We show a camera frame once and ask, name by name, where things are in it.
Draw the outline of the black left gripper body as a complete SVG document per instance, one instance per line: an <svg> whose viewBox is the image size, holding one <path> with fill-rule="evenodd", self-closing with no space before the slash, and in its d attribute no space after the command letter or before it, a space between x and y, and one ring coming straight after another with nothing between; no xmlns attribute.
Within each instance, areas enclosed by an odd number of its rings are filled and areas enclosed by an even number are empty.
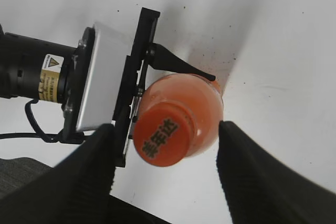
<svg viewBox="0 0 336 224"><path fill-rule="evenodd" d="M141 8L131 49L126 56L120 89L112 120L115 127L115 165L125 167L130 130L137 119L138 107L145 91L148 49L153 43L160 12Z"/></svg>

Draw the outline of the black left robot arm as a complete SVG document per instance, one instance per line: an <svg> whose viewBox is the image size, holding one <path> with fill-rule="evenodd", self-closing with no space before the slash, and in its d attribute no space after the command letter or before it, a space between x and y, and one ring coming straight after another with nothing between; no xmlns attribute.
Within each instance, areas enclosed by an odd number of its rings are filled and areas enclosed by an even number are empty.
<svg viewBox="0 0 336 224"><path fill-rule="evenodd" d="M33 136L47 143L81 144L86 131L113 123L115 163L124 167L148 67L215 80L154 42L159 16L141 9L132 44L99 22L86 28L76 48L1 33L1 97L29 98L25 113ZM37 124L31 105L40 100L61 104L65 121L58 134Z"/></svg>

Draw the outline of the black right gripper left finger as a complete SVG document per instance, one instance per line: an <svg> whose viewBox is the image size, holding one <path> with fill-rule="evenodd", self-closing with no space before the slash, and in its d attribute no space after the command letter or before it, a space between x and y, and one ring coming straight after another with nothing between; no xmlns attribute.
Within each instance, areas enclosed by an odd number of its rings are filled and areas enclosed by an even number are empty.
<svg viewBox="0 0 336 224"><path fill-rule="evenodd" d="M100 126L55 168L1 200L1 223L105 223L114 126Z"/></svg>

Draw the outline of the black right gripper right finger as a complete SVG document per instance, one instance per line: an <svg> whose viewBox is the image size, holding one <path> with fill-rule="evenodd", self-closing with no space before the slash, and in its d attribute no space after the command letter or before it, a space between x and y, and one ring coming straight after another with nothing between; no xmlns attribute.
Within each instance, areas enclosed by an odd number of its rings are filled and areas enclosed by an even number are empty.
<svg viewBox="0 0 336 224"><path fill-rule="evenodd" d="M278 161L232 121L218 127L217 171L233 223L335 223L335 193Z"/></svg>

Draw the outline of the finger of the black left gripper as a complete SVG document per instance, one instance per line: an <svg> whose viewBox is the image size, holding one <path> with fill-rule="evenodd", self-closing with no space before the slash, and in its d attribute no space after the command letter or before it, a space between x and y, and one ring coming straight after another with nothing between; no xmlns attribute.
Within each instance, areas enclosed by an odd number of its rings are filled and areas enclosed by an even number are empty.
<svg viewBox="0 0 336 224"><path fill-rule="evenodd" d="M216 79L214 75L193 67L160 44L149 44L148 56L149 65L155 70L169 71L173 73L195 74L209 81L215 81Z"/></svg>

